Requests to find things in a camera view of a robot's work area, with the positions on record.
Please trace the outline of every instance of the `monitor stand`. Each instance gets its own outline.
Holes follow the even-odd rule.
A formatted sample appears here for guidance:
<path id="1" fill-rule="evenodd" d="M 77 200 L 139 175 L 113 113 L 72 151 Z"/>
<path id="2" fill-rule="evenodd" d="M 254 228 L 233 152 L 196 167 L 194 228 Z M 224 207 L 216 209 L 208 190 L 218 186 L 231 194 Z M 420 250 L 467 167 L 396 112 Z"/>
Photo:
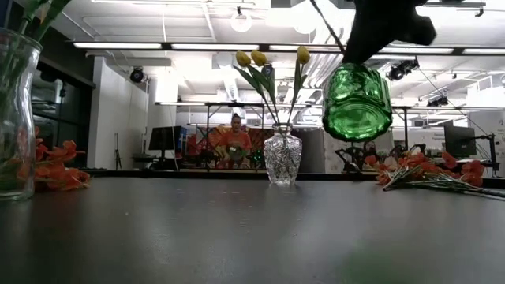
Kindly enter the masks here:
<path id="1" fill-rule="evenodd" d="M 489 135 L 477 136 L 477 137 L 474 137 L 473 139 L 474 140 L 483 139 L 483 140 L 489 141 L 489 151 L 490 151 L 489 154 L 491 156 L 492 170 L 494 170 L 494 171 L 499 170 L 499 165 L 496 162 L 495 134 L 491 133 Z"/>

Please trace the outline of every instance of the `person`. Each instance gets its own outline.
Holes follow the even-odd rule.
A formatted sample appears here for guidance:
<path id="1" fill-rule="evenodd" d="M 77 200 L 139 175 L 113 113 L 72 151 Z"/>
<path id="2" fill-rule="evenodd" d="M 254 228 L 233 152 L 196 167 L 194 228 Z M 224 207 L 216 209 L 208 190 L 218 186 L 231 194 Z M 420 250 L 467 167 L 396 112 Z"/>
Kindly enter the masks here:
<path id="1" fill-rule="evenodd" d="M 219 145 L 225 147 L 229 160 L 228 167 L 232 168 L 234 163 L 238 166 L 244 161 L 244 157 L 250 154 L 251 138 L 249 135 L 241 130 L 242 119 L 238 114 L 234 114 L 231 118 L 231 131 L 223 134 Z"/>

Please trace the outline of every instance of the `dark gray table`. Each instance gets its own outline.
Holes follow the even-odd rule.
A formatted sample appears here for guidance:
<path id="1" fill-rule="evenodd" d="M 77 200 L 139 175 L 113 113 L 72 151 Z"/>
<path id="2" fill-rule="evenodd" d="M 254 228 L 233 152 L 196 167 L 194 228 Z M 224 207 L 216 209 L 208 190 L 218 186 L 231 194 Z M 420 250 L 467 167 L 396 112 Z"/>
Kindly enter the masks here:
<path id="1" fill-rule="evenodd" d="M 102 177 L 0 204 L 0 283 L 503 283 L 505 202 Z"/>

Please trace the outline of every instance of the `green glass jar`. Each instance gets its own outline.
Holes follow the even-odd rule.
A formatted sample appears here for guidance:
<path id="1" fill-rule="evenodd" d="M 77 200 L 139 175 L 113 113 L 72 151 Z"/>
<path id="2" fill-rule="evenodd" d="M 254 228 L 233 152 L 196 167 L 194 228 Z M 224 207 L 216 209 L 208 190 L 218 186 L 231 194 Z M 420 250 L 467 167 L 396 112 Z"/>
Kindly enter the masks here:
<path id="1" fill-rule="evenodd" d="M 347 142 L 373 140 L 393 122 L 387 82 L 379 72 L 363 65 L 338 67 L 327 83 L 324 130 Z"/>

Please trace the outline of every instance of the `glass vase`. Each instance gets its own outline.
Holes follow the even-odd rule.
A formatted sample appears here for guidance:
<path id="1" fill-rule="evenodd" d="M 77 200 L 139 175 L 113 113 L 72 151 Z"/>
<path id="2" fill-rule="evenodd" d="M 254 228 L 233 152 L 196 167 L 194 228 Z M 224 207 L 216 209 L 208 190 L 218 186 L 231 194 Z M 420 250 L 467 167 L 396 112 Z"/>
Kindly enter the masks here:
<path id="1" fill-rule="evenodd" d="M 42 47 L 0 28 L 0 200 L 33 195 L 36 137 L 30 89 Z"/>
<path id="2" fill-rule="evenodd" d="M 274 136 L 265 140 L 264 154 L 270 182 L 280 186 L 294 183 L 301 160 L 301 139 L 291 136 L 291 125 L 275 124 Z"/>
<path id="3" fill-rule="evenodd" d="M 324 130 L 333 138 L 363 142 L 384 134 L 393 122 L 387 82 L 363 65 L 338 67 L 327 84 Z"/>

